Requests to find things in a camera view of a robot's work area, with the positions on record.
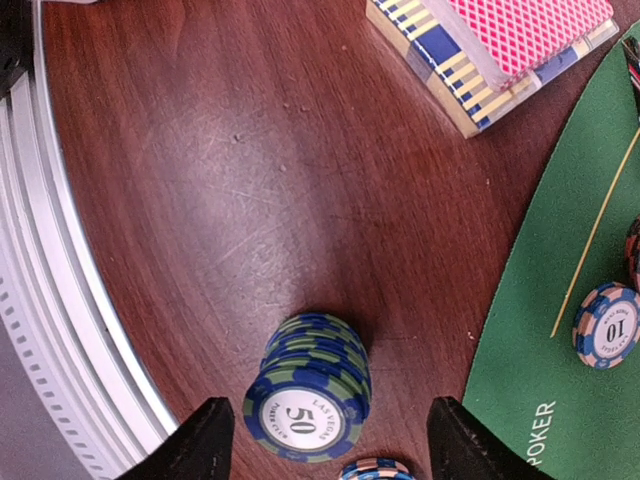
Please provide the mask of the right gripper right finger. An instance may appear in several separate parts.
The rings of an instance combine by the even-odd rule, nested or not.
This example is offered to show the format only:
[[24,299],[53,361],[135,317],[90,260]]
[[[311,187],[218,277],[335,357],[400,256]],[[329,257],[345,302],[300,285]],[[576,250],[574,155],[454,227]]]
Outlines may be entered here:
[[547,479],[453,397],[433,400],[426,421],[434,479]]

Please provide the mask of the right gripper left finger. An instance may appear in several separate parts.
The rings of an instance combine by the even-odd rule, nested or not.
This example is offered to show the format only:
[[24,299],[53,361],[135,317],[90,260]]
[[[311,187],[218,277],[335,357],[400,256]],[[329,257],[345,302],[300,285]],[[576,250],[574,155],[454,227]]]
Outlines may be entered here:
[[234,427],[229,399],[208,398],[152,454],[118,480],[227,480]]

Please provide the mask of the green poker chip stack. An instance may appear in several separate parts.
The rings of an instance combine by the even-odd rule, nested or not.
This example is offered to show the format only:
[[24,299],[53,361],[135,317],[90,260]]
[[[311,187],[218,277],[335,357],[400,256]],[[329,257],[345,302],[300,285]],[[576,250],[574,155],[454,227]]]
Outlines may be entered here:
[[296,462],[326,462],[356,445],[372,397],[368,355],[356,331],[333,315],[302,313],[269,339],[243,416],[264,449]]

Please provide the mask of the blue white chips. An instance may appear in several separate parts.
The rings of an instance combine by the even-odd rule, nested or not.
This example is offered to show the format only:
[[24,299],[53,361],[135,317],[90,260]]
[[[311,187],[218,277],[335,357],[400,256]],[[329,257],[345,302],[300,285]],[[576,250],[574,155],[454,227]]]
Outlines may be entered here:
[[572,343],[580,360],[597,370],[618,366],[639,342],[639,294],[618,282],[593,289],[574,319]]

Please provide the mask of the orange chips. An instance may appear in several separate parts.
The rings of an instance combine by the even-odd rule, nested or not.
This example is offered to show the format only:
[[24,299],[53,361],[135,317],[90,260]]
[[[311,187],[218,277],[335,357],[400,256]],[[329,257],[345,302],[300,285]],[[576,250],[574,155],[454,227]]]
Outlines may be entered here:
[[629,279],[636,291],[639,290],[639,228],[640,217],[637,216],[627,232],[624,252]]

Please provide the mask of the red backed card deck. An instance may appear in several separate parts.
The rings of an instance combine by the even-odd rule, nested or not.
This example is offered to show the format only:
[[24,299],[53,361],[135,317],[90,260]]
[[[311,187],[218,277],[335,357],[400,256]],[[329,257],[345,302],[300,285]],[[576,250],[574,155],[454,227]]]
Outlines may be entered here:
[[608,1],[425,1],[487,84],[504,90],[613,18]]

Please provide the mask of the triangular all-in button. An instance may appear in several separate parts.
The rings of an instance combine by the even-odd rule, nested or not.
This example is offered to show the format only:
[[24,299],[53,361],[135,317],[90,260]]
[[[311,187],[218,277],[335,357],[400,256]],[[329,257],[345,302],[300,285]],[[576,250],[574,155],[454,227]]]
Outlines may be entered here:
[[629,72],[630,82],[634,93],[637,110],[640,110],[640,70],[639,70],[639,41],[629,35],[622,40],[624,55]]

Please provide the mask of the blue white poker chip stack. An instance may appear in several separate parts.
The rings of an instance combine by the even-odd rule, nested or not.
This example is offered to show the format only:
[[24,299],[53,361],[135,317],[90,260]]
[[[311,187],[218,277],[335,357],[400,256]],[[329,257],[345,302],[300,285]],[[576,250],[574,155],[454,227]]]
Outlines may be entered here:
[[357,460],[346,465],[338,476],[339,480],[414,480],[415,477],[401,462],[382,457]]

